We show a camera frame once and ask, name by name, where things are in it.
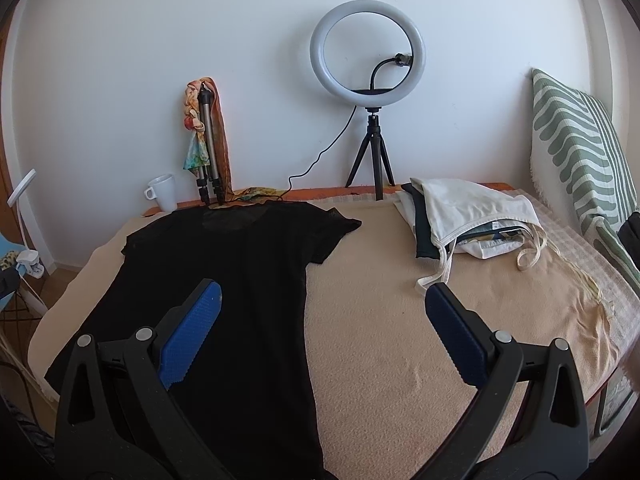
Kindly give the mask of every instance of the folded clothes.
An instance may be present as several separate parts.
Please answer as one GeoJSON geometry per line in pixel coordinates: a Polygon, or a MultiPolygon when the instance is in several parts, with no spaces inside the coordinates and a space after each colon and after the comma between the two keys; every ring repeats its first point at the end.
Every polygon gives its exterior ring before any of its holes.
{"type": "Polygon", "coordinates": [[[447,282],[453,253],[487,259],[530,240],[533,248],[522,249],[516,264],[526,270],[539,259],[546,234],[526,197],[510,197],[465,180],[411,180],[396,193],[396,207],[414,232],[416,258],[439,261],[436,273],[418,280],[420,292],[432,283],[447,282]],[[532,259],[523,262],[531,253],[532,259]]]}

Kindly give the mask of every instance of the wooden floor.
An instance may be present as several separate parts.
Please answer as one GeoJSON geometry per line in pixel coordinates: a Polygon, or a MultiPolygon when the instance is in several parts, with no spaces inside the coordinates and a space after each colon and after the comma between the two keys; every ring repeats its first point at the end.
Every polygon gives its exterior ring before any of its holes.
{"type": "MultiPolygon", "coordinates": [[[[57,269],[47,278],[40,293],[40,297],[47,307],[52,307],[56,301],[59,300],[60,296],[62,296],[66,290],[66,286],[71,283],[77,275],[78,273],[72,270],[57,269]]],[[[21,298],[16,295],[15,299],[12,299],[9,305],[0,313],[0,330],[4,331],[12,348],[16,353],[20,353],[20,358],[26,365],[29,341],[33,332],[36,330],[38,321],[30,320],[33,314],[25,309],[26,305],[21,298]]],[[[0,359],[6,362],[9,361],[9,359],[4,356],[0,359]]],[[[18,406],[25,414],[31,416],[31,410],[24,391],[24,384],[14,370],[0,366],[0,387],[3,395],[18,406]]],[[[53,410],[31,386],[29,386],[29,388],[40,427],[47,431],[47,433],[53,435],[56,426],[55,410],[53,410]]]]}

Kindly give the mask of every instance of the t-shirt sleeve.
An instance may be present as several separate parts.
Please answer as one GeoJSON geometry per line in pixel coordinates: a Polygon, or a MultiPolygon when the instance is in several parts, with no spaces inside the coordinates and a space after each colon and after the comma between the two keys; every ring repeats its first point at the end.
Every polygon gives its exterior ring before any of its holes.
{"type": "Polygon", "coordinates": [[[120,251],[124,256],[131,254],[139,245],[152,242],[167,231],[175,222],[178,215],[170,214],[151,222],[127,236],[127,243],[120,251]]]}
{"type": "Polygon", "coordinates": [[[342,237],[355,231],[362,225],[362,222],[354,218],[345,218],[335,207],[329,211],[316,209],[318,211],[314,215],[309,261],[321,264],[333,252],[342,237]]]}

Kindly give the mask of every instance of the blue gripper pad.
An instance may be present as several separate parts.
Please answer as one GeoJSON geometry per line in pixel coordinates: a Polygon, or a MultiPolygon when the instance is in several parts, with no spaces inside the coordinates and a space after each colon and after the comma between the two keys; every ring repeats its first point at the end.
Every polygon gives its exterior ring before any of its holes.
{"type": "Polygon", "coordinates": [[[488,379],[484,349],[439,286],[427,289],[424,307],[462,380],[482,388],[488,379]]]}
{"type": "Polygon", "coordinates": [[[165,390],[184,379],[221,306],[222,290],[212,282],[162,347],[158,376],[165,390]]]}

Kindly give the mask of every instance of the mattress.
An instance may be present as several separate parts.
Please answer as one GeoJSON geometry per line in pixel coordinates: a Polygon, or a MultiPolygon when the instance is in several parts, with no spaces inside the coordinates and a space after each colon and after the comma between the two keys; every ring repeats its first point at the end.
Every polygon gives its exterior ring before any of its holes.
{"type": "MultiPolygon", "coordinates": [[[[341,480],[409,478],[453,428],[475,390],[462,383],[424,315],[414,285],[429,269],[414,257],[410,228],[391,200],[356,199],[317,202],[363,225],[324,264],[308,268],[306,351],[325,467],[341,480]]],[[[512,254],[484,262],[456,254],[449,285],[492,330],[545,345],[566,338],[589,399],[637,338],[639,302],[595,250],[532,202],[559,251],[543,251],[527,272],[515,269],[512,254]],[[587,273],[577,272],[576,263],[587,273]],[[566,279],[558,280],[559,273],[566,279]],[[550,282],[571,285],[556,290],[550,282]]],[[[44,375],[113,281],[127,234],[160,216],[132,219],[98,248],[40,322],[28,362],[50,396],[56,394],[44,375]]],[[[487,454],[502,445],[523,392],[521,385],[487,454]]]]}

